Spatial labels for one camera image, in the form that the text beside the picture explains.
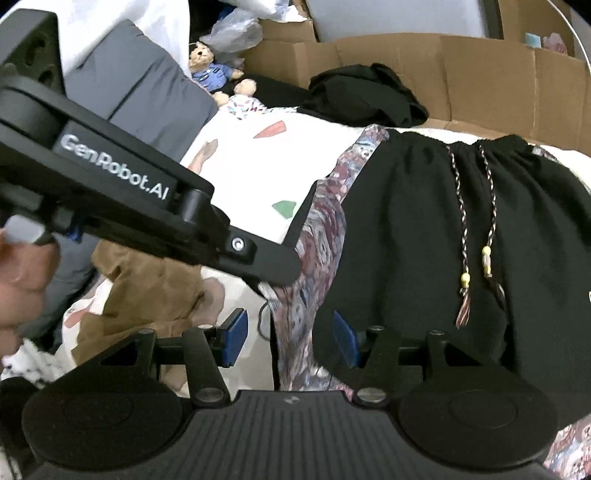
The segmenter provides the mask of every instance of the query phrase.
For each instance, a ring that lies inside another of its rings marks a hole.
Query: printed fabric
[[[367,127],[340,156],[330,176],[317,183],[295,247],[302,263],[296,282],[284,288],[259,285],[274,319],[282,390],[342,390],[349,398],[353,393],[315,362],[312,327],[339,266],[346,230],[341,203],[363,166],[388,137],[383,127]],[[544,466],[563,480],[583,480],[591,475],[591,415],[558,432]]]
[[[229,98],[228,103],[222,105],[220,110],[226,110],[229,114],[235,116],[239,120],[244,120],[248,115],[252,115],[253,113],[297,112],[296,107],[267,108],[258,98],[238,94],[232,95]]]

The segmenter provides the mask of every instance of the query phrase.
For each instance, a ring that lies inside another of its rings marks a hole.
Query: cardboard box
[[[505,40],[524,43],[526,33],[544,38],[556,32],[564,40],[569,55],[574,57],[574,36],[564,19],[546,0],[497,1]],[[570,21],[570,7],[563,0],[552,2]]]
[[[294,0],[293,4],[302,17],[308,20],[304,22],[279,23],[273,20],[261,20],[262,36],[264,40],[278,40],[291,43],[315,42],[316,31],[310,17],[310,11],[305,0]]]
[[[368,35],[334,43],[263,41],[246,70],[308,87],[351,64],[392,68],[427,107],[425,127],[528,140],[591,155],[591,77],[585,64],[523,43],[438,34]]]

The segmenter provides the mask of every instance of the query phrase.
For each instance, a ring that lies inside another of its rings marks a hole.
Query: blue teddy bear shirt
[[[227,65],[210,63],[202,72],[193,73],[193,80],[203,86],[208,92],[214,92],[222,88],[232,78],[233,69]]]

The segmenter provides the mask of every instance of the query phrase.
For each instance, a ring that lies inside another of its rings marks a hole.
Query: stuffed animal
[[[227,104],[229,100],[229,96],[223,93],[221,88],[228,80],[238,80],[244,75],[241,70],[214,63],[213,52],[201,42],[195,44],[189,55],[189,69],[193,81],[212,93],[218,106]],[[256,82],[250,79],[245,79],[234,87],[234,93],[237,95],[252,96],[255,92]]]

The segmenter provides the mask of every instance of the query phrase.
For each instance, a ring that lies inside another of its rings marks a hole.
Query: black clothing
[[[563,427],[591,411],[591,196],[568,169],[518,137],[482,144],[498,206],[492,275],[506,309],[483,277],[491,195],[477,146],[452,145],[472,277],[470,320],[456,330],[462,227],[450,157],[437,140],[392,131],[343,201],[345,244],[316,315],[314,356],[336,378],[355,382],[336,360],[334,310],[356,330],[383,323],[407,338],[457,333],[547,393]]]
[[[309,91],[311,98],[301,104],[300,113],[352,127],[409,128],[422,125],[429,117],[398,75],[381,63],[321,73],[312,78]]]

